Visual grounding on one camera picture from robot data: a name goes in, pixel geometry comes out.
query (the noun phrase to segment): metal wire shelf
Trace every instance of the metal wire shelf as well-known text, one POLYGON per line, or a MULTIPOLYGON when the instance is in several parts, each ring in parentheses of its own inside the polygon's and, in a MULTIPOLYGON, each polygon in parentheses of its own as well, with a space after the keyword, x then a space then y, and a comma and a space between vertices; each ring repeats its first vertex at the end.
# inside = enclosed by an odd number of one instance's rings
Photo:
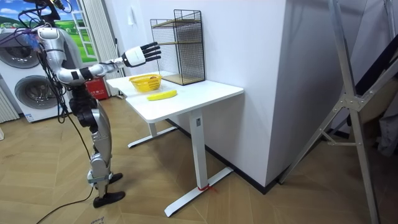
POLYGON ((155 28, 176 28, 180 26, 187 26, 190 24, 195 24, 197 22, 201 22, 200 20, 196 19, 172 19, 166 22, 162 22, 160 24, 156 24, 152 26, 152 29, 155 28))
POLYGON ((174 18, 150 20, 154 42, 158 42, 162 52, 162 58, 157 60, 159 73, 164 80, 179 85, 204 81, 201 12, 176 9, 174 18))

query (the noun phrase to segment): robot finger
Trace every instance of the robot finger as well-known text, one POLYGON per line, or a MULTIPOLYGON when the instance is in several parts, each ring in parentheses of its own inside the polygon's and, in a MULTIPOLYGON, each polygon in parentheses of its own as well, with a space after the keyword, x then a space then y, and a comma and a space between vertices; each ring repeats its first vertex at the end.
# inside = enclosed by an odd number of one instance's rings
POLYGON ((145 56, 145 58, 149 58, 151 56, 154 56, 154 55, 157 55, 157 54, 160 54, 160 53, 162 53, 162 52, 161 51, 155 51, 155 52, 152 52, 152 53, 149 53, 149 54, 145 54, 144 56, 145 56))
POLYGON ((157 45, 157 42, 153 42, 153 43, 141 46, 141 50, 145 50, 145 49, 147 49, 149 47, 152 47, 152 46, 155 46, 155 45, 157 45))
POLYGON ((145 58, 145 61, 146 61, 146 62, 150 62, 150 61, 157 60, 157 59, 160 59, 160 56, 145 58))
POLYGON ((160 46, 156 46, 156 47, 151 47, 149 49, 143 50, 142 53, 144 54, 148 54, 149 52, 155 51, 155 50, 159 50, 160 46))

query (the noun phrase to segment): red box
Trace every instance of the red box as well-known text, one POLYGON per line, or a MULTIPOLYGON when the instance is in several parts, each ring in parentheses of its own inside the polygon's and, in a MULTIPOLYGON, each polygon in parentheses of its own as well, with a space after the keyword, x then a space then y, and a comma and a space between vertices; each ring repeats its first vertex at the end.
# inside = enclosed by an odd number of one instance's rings
POLYGON ((104 80, 102 78, 93 79, 86 82, 87 90, 97 99, 108 99, 108 92, 106 91, 104 80))

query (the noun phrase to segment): landscape poster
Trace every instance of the landscape poster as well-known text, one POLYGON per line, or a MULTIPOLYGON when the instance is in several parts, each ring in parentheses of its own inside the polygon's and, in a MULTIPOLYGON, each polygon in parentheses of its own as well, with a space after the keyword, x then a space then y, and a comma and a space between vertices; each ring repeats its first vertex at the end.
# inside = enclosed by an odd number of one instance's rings
MULTIPOLYGON (((87 30, 78 30, 76 28, 76 24, 72 18, 72 12, 79 11, 79 6, 76 0, 69 0, 70 4, 67 3, 66 0, 62 0, 65 10, 59 10, 57 9, 61 20, 60 21, 55 21, 55 24, 58 28, 61 28, 65 31, 68 32, 68 34, 72 37, 72 39, 76 42, 81 59, 83 62, 95 62, 95 58, 88 57, 84 47, 83 47, 83 42, 80 39, 79 33, 81 32, 81 35, 84 39, 84 41, 90 41, 88 37, 87 30)), ((27 9, 35 9, 35 4, 34 3, 28 3, 23 0, 0 0, 0 27, 4 28, 9 28, 9 29, 16 29, 18 27, 23 27, 22 23, 20 22, 18 18, 18 14, 22 12, 23 10, 27 9)), ((49 7, 45 8, 42 10, 42 14, 50 14, 51 10, 49 7)), ((34 14, 29 14, 32 18, 37 18, 36 15, 34 14)), ((81 14, 75 14, 77 18, 77 23, 78 26, 85 26, 83 19, 81 18, 81 14)), ((32 20, 30 17, 26 15, 22 15, 20 19, 27 24, 28 26, 36 26, 36 20, 32 20)), ((86 44, 87 51, 90 55, 94 55, 94 50, 93 46, 91 44, 86 44)))

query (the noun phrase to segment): wooden floor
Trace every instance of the wooden floor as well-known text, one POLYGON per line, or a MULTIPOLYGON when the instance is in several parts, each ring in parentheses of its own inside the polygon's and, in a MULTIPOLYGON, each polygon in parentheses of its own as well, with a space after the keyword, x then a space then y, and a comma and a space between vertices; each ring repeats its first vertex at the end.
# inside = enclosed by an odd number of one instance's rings
MULTIPOLYGON (((205 192, 166 218, 164 208, 196 186, 189 138, 174 131, 128 149, 128 143, 149 134, 146 123, 123 100, 112 98, 102 104, 113 129, 112 168, 124 174, 109 190, 124 190, 127 196, 94 209, 94 191, 88 201, 62 208, 43 223, 369 223, 355 148, 324 142, 283 186, 276 185, 266 195, 231 174, 215 185, 216 191, 205 192)), ((159 130, 170 126, 156 125, 159 130)), ((0 141, 0 223, 36 223, 55 207, 89 194, 88 159, 69 121, 29 124, 19 119, 0 126, 6 137, 0 141)), ((90 145, 88 130, 80 129, 90 145)), ((370 159, 382 223, 398 223, 398 159, 373 151, 370 159)), ((224 167, 209 154, 207 161, 209 175, 224 167)))

